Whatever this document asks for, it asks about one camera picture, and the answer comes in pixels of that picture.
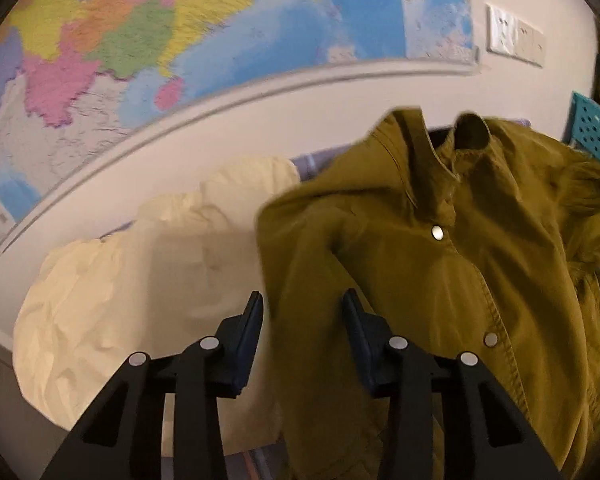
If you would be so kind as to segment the cream folded garment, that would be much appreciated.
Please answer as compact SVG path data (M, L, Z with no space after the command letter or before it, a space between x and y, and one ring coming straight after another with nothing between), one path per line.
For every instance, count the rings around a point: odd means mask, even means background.
M244 159L148 200L123 231L52 250L14 329L23 397L70 429L130 354L172 356L242 313L263 289L257 216L299 181L289 159Z

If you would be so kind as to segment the teal perforated storage rack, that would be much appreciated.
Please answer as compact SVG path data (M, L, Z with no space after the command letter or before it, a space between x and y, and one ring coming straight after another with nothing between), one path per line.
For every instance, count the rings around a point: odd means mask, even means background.
M564 142L600 161L600 105L578 92L571 95Z

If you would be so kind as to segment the colourful wall map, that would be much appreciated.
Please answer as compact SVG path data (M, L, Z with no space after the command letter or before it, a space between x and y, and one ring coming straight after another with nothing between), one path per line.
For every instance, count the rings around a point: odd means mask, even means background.
M474 51L470 0L22 0L0 28L0 246L175 107L305 68Z

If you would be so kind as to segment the white wall socket middle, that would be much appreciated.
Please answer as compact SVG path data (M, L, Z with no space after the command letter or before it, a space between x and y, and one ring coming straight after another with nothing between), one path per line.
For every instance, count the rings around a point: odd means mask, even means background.
M546 38L542 32L518 18L515 32L515 56L518 60L543 67Z

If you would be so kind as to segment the white wall socket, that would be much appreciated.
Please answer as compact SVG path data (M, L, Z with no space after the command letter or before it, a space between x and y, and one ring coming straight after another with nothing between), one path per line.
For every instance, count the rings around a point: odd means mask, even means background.
M515 56L518 60L543 67L546 38L542 32L518 18L515 32Z
M492 4L486 6L486 19L488 20L486 48L491 53L512 58L515 55L517 19L513 14Z

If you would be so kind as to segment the white wall socket left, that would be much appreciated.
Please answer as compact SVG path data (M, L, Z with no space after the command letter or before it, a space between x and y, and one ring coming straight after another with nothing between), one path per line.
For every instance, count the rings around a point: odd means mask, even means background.
M513 14L492 4L486 6L486 19L488 20L486 48L491 53L512 58L515 55L517 19Z

